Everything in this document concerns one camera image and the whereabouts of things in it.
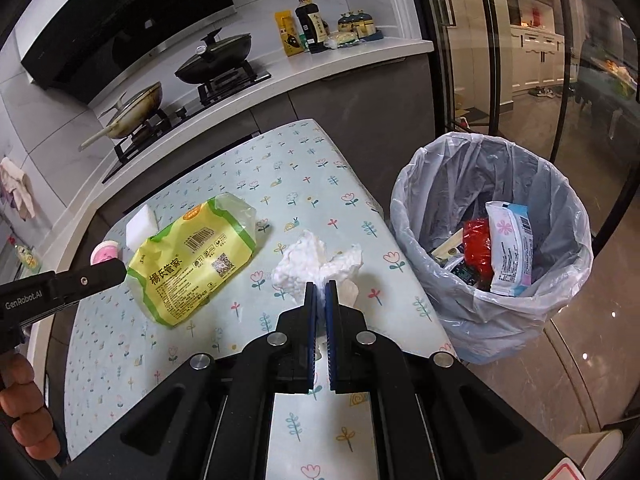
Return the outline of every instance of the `white trash bag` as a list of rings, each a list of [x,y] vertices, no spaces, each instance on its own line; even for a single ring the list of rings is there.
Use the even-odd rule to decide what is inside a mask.
[[[517,298],[467,285],[428,253],[484,204],[526,205],[533,232],[532,285]],[[542,332],[589,277],[589,218],[551,163],[499,137],[451,132],[419,148],[398,175],[392,231],[431,298],[458,355],[484,364],[513,354]]]

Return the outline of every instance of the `yellow plastic bag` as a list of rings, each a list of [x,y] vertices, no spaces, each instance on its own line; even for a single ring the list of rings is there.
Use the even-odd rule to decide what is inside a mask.
[[[142,311],[175,326],[255,251],[255,209],[223,193],[191,209],[136,251],[127,281]]]

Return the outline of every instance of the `frying pan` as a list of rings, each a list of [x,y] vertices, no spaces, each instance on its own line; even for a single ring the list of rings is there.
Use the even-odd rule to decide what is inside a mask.
[[[160,82],[154,83],[148,88],[138,92],[124,104],[122,103],[123,97],[124,94],[121,95],[116,104],[100,114],[100,117],[102,117],[110,110],[116,109],[116,113],[111,118],[111,121],[109,121],[109,124],[80,144],[78,147],[79,152],[93,144],[96,140],[100,139],[100,137],[107,136],[110,139],[124,139],[135,132],[140,124],[144,123],[160,107],[160,103],[162,102],[162,84]]]
[[[239,68],[251,50],[251,35],[239,34],[216,41],[215,36],[222,30],[218,28],[207,34],[202,41],[206,43],[196,49],[175,72],[185,83],[202,84],[234,68]]]

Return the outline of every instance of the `finger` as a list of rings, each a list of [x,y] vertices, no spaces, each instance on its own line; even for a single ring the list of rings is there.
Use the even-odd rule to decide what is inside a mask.
[[[33,382],[34,373],[31,363],[21,354],[14,354],[8,363],[7,371],[18,384],[28,384]]]
[[[10,417],[35,413],[44,406],[44,398],[35,383],[14,383],[0,392],[0,408]]]
[[[60,453],[60,443],[56,434],[51,432],[42,442],[37,443],[35,446],[29,446],[26,450],[34,460],[46,460],[54,458]]]
[[[53,419],[46,408],[35,413],[27,413],[11,427],[18,444],[24,447],[35,446],[53,431]]]

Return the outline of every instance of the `barcode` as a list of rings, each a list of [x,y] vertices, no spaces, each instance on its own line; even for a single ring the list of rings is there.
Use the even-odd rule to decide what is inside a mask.
[[[192,251],[197,251],[204,245],[204,242],[209,240],[215,233],[208,227],[203,227],[199,231],[195,232],[189,238],[184,241],[184,244]]]
[[[531,232],[531,225],[529,224],[529,220],[524,218],[524,216],[521,216],[520,221],[522,222],[522,228],[524,229],[524,232],[526,232],[526,234],[528,234],[529,236],[533,236],[533,233]]]
[[[220,275],[220,278],[224,278],[228,273],[234,270],[235,265],[229,261],[229,258],[226,257],[225,253],[220,254],[211,266],[216,270],[216,272]]]

